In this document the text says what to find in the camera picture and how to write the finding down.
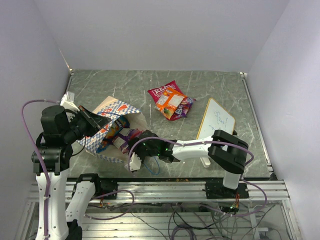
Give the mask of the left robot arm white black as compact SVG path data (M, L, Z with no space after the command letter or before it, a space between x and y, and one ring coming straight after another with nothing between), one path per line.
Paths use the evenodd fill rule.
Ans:
M69 110L53 105L42 111L33 171L39 192L38 240L80 240L82 220L91 199L102 193L99 175L82 174L76 181L71 202L66 205L66 184L73 155L72 144L92 137L111 122L83 106Z

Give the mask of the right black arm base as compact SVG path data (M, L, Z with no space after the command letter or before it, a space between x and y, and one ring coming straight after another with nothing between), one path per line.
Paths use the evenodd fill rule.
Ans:
M223 180L220 178L206 181L202 189L207 199L248 199L249 191L246 183L239 183L236 189L229 189L223 186Z

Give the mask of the orange snack packet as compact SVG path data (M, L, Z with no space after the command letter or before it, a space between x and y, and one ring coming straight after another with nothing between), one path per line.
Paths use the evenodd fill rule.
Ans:
M155 103L155 109L161 112L168 120L171 119L181 102L187 98L186 95L173 88L167 88Z

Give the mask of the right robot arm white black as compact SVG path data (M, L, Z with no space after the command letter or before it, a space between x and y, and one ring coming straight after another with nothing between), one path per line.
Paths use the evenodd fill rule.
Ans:
M145 130L130 140L128 145L125 167L131 173L138 171L147 157L157 157L170 164L188 159L213 160L225 171L220 192L226 198L238 192L239 181L247 165L247 155L250 155L250 161L254 159L245 141L223 130L215 130L213 135L202 139L187 141L168 140Z

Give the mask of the purple snack packet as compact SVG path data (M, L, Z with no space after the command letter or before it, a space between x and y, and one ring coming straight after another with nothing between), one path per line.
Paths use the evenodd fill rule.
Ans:
M141 135L142 131L132 128L123 128L112 140L112 144L123 154L130 151L129 141Z

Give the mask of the checkered paper bag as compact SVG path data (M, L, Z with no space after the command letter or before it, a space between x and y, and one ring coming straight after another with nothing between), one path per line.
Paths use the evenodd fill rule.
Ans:
M93 156L111 163L122 163L127 170L137 171L142 166L142 158L132 154L129 159L129 141L149 129L146 119L141 111L130 104L108 96L93 111L99 117L110 119L92 137L78 140L85 151Z

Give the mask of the pink snack bag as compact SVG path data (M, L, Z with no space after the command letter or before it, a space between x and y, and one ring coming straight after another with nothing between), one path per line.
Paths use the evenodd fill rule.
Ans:
M161 95L165 92L166 89L174 89L177 92L182 94L182 91L180 90L180 88L178 87L177 83L175 80L163 85L163 86L159 86L157 88L153 88L148 90L147 92L150 94L150 96L152 97L153 101L156 103L159 98L161 97Z

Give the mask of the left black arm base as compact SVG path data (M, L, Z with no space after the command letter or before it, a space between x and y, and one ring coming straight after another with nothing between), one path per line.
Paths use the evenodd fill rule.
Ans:
M98 197L118 190L118 184L114 180L100 178L97 173L84 173L77 178L76 183L73 186L72 196L74 196L76 192L80 191L78 185L81 182L94 183L95 192L93 197Z

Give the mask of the small colourful candy packet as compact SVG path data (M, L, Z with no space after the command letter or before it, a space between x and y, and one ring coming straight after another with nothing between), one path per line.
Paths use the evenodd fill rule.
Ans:
M177 107L177 109L175 110L175 112L173 113L173 115L169 120L175 121L180 118L186 118L188 111L191 109L195 101L196 99L194 98L186 97Z

